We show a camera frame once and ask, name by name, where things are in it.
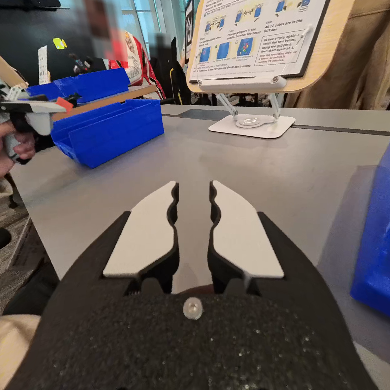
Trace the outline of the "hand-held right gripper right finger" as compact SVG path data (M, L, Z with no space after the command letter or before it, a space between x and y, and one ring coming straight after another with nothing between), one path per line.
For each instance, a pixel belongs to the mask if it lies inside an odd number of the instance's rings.
M223 294L236 279L244 291L258 280L282 281L284 271L255 207L217 180L210 181L209 201L208 268L214 292Z

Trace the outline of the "tan hanging coat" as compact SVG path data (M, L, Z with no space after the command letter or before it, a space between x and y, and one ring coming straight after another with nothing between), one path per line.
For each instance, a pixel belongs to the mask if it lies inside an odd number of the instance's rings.
M390 1L355 1L333 60L286 108L389 110Z

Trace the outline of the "white printed card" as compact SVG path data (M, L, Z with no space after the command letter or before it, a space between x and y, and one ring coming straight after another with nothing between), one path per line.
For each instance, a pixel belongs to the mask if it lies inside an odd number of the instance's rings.
M46 45L38 49L38 69L39 69L39 85L50 83L51 75L50 72L48 71Z

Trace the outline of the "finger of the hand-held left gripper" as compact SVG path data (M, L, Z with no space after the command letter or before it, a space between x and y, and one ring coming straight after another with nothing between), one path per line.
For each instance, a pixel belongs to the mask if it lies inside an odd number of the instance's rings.
M65 107L49 101L29 101L31 112L26 118L31 127L41 136L48 136L53 128L52 115L66 113Z

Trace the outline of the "wooden display board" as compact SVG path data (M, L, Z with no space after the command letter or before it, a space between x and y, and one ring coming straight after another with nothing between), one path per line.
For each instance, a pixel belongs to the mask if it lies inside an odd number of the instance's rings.
M276 93L314 85L329 68L354 1L201 1L187 85L198 79L255 77L287 81Z

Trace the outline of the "blue plastic bin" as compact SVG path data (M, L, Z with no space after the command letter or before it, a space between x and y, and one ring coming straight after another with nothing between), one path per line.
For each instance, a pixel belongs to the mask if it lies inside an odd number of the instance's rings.
M49 101L56 100L58 97L64 98L66 96L55 82L30 86L26 88L25 91L30 97L45 95Z
M124 68L95 71L54 81L64 97L77 94L77 103L89 103L128 92L130 80Z
M160 100L125 100L53 123L54 144L96 168L164 133Z
M390 316L390 147L378 164L350 295Z

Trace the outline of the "tan angled board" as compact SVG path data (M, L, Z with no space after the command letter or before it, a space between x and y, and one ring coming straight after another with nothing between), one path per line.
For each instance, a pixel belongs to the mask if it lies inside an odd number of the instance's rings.
M26 89L28 87L28 82L3 57L0 57L0 79L10 88L19 86Z

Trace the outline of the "person's left hand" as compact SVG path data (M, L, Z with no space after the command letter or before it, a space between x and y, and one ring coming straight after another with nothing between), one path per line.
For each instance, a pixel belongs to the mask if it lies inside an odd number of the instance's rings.
M16 131L11 121L6 121L0 124L0 178L3 178L10 172L14 166L14 162L3 151L3 138L8 134L14 134L15 139L19 144L14 147L14 152L21 159L31 159L35 155L35 141L32 134L21 134Z

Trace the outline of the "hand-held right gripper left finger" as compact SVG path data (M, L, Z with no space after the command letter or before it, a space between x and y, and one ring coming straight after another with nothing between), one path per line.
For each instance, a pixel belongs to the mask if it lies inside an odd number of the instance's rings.
M179 183L170 181L133 207L103 270L105 278L155 278L164 293L172 292L180 258L178 202Z

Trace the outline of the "black white marker sign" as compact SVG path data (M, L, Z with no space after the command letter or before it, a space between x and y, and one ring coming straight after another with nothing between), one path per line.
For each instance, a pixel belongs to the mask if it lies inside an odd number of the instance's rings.
M184 9L184 58L185 64L189 62L192 48L194 26L194 0L188 0Z

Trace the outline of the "long wooden table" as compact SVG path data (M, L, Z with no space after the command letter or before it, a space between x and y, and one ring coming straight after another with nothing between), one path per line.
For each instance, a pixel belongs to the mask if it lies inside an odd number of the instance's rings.
M94 109L98 109L110 104L114 103L122 103L125 100L131 100L140 98L146 94L156 92L157 87L155 85L148 85L148 86L130 86L129 90L127 92L123 92L116 95L110 95L108 97L104 97L98 100L94 100L91 102L83 103L81 105L78 105L77 107L73 108L69 112L65 113L56 113L52 116L52 121L58 121L61 119L66 119L78 114L82 114Z

